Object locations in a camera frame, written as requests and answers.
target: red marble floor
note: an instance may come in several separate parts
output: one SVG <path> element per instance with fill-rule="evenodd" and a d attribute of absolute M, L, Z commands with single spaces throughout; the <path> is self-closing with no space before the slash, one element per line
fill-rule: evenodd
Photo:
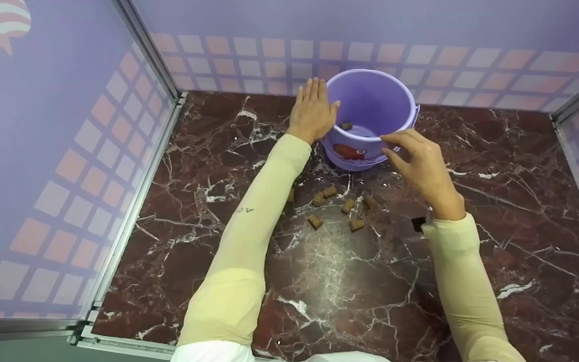
<path fill-rule="evenodd" d="M 174 344 L 221 232 L 282 135 L 287 97 L 191 92 L 106 293 L 93 332 Z M 482 257 L 510 340 L 531 361 L 579 360 L 579 194 L 548 117 L 424 106 L 416 128 L 438 142 L 478 222 Z M 321 208 L 312 195 L 334 183 Z M 345 198 L 370 192 L 370 224 L 347 231 Z M 459 360 L 427 242 L 426 206 L 387 165 L 332 167 L 319 146 L 269 244 L 257 355 L 304 360 L 362 350 L 390 360 Z M 326 221 L 319 231 L 310 213 Z"/>

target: purple bucket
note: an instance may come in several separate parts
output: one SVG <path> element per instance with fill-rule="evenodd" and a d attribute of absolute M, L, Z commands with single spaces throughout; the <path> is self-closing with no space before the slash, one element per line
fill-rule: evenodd
<path fill-rule="evenodd" d="M 350 69 L 328 81 L 328 99 L 341 101 L 334 128 L 321 140 L 328 158 L 347 171 L 363 171 L 387 158 L 379 138 L 414 126 L 419 107 L 408 88 L 383 71 Z M 340 124 L 349 122 L 344 131 Z"/>

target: beige arm sleeve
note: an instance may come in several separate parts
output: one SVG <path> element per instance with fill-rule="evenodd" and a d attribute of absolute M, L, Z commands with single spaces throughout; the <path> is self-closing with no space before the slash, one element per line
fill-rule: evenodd
<path fill-rule="evenodd" d="M 251 344 L 265 293 L 264 263 L 272 231 L 312 148 L 283 135 L 230 218 L 207 277 L 189 302 L 178 345 Z"/>
<path fill-rule="evenodd" d="M 521 362 L 508 342 L 489 276 L 479 255 L 475 220 L 423 225 L 430 241 L 441 303 L 464 361 Z"/>

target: brown cork piece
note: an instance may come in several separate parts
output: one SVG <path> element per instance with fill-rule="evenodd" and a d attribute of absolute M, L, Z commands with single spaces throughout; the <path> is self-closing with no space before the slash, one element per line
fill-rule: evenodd
<path fill-rule="evenodd" d="M 323 220 L 321 220 L 321 219 L 319 218 L 319 216 L 316 216 L 316 215 L 309 215 L 309 216 L 308 216 L 308 221 L 310 222 L 310 224 L 312 224 L 312 227 L 313 227 L 315 230 L 318 230 L 319 227 L 321 227 L 321 225 L 323 225 Z"/>
<path fill-rule="evenodd" d="M 357 231 L 358 229 L 362 229 L 365 227 L 364 220 L 350 220 L 350 230 Z"/>
<path fill-rule="evenodd" d="M 379 208 L 379 203 L 368 194 L 363 195 L 363 202 L 365 203 L 366 206 L 368 206 L 368 209 L 370 210 L 376 210 Z"/>
<path fill-rule="evenodd" d="M 314 199 L 312 199 L 312 205 L 314 206 L 323 205 L 323 199 L 324 199 L 323 192 L 317 192 L 317 194 L 314 195 Z"/>
<path fill-rule="evenodd" d="M 330 197 L 330 196 L 336 195 L 336 186 L 330 185 L 328 188 L 323 190 L 323 195 L 325 197 Z"/>
<path fill-rule="evenodd" d="M 343 204 L 343 208 L 341 209 L 341 212 L 344 214 L 349 213 L 350 210 L 352 208 L 354 208 L 354 204 L 356 204 L 356 201 L 354 201 L 352 199 L 345 200 L 345 203 Z"/>

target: fish illustration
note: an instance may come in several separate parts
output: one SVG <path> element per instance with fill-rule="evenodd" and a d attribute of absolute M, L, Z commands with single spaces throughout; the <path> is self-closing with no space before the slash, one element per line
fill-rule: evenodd
<path fill-rule="evenodd" d="M 340 143 L 334 145 L 334 151 L 340 154 L 344 160 L 363 160 L 366 152 L 365 149 L 356 149 Z"/>
<path fill-rule="evenodd" d="M 24 0 L 0 0 L 0 48 L 12 55 L 10 38 L 23 37 L 30 30 L 30 12 Z"/>

